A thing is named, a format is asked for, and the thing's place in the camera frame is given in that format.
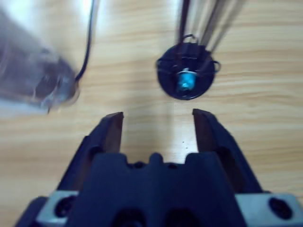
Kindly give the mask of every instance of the wire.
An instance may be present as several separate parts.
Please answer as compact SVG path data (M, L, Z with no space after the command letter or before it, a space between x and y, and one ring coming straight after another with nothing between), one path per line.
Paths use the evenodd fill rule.
M90 45L91 45L91 37L92 37L92 26L93 26L93 16L94 16L94 8L95 8L95 0L91 0L90 14L89 14L89 26L88 26L88 35L87 35L87 43L86 43L86 51L84 56L84 61L76 76L75 80L78 82L86 71L87 64L89 62L89 54L90 54Z

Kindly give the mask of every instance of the metal rod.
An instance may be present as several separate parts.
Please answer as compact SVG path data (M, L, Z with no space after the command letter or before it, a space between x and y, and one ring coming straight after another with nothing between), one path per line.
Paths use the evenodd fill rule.
M214 30L218 24L218 21L221 18L222 10L225 6L225 3L226 3L226 0L215 0L212 13L207 21L205 32L200 41L200 45L205 46L205 48L207 47L207 45L214 33Z
M230 13L229 13L229 15L226 19L226 22L224 23L216 41L214 42L213 47L211 48L211 51L210 51L211 54L215 52L215 50L218 47L220 41L223 39L224 35L228 31L228 29L231 27L233 21L235 20L235 18L237 17L239 12L241 11L241 9L244 5L244 2L245 2L245 0L235 0L234 7L230 11Z
M182 11L181 11L181 18L180 18L180 27L178 30L178 39L177 39L177 47L176 47L176 59L177 61L181 61L181 49L185 34L185 28L186 28L186 22L187 22L187 16L188 16L188 9L190 5L190 0L183 0L182 4Z
M196 13L195 13L195 17L194 17L193 26L192 26L192 32L191 32L191 34L193 34L195 37L198 37L197 33L198 33L199 24L200 24L201 15L202 15L202 13L200 12L200 9L202 8L204 2L205 2L205 0L197 0Z

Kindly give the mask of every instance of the black plastic part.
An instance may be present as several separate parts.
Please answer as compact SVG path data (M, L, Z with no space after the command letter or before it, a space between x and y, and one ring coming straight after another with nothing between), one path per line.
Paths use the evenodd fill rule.
M173 98L181 100L197 98L205 93L213 83L215 63L205 47L196 43L183 43L181 60L176 60L177 47L179 48L179 45L168 49L157 61L158 81L162 89ZM177 89L177 73L185 68L197 73L196 84L193 90L181 92Z
M32 200L15 227L40 227L40 225L36 223L36 217L46 201L47 197L38 197Z
M68 166L57 190L79 190L97 153L119 152L123 113L113 113L102 118L95 129L86 136Z
M281 219L289 220L293 216L293 211L289 205L281 199L271 198L269 200L271 210Z
M193 110L199 152L214 151L235 193L262 193L256 177L231 134L210 112Z
M122 218L123 210L133 214ZM173 222L175 216L182 225ZM130 221L147 227L246 226L214 152L189 154L176 169L160 154L139 169L130 168L124 154L97 154L65 227L123 227Z
M262 189L229 132L209 112L193 110L199 153L185 164L129 164L119 154L123 113L107 115L82 142L59 190L79 190L62 208L65 227L244 227L235 193ZM46 198L33 201L16 227L38 227L35 219ZM269 204L281 218L289 210Z

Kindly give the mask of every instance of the blue object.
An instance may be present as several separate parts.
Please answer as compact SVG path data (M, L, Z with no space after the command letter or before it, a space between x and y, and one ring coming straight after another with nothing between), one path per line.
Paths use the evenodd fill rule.
M196 73L184 69L179 73L178 87L179 91L191 91L196 84Z

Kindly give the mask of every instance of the screw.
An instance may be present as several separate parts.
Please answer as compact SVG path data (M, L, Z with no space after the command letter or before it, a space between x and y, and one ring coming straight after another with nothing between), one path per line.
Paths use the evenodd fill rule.
M55 215L59 218L67 217L75 199L76 199L75 195L61 199L55 207Z
M271 198L269 200L269 206L271 210L281 219L288 220L293 216L293 211L284 200Z

